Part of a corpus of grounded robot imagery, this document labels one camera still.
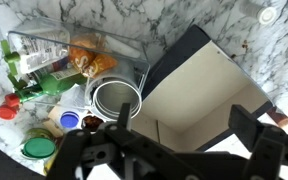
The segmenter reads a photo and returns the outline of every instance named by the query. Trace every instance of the beige box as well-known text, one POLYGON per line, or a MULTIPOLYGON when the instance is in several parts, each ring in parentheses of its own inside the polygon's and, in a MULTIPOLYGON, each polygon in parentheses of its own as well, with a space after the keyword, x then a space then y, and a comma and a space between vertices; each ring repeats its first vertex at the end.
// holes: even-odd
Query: beige box
POLYGON ((266 101, 211 41, 148 95, 132 129, 175 151, 193 151, 228 129, 232 104, 253 112, 266 101))

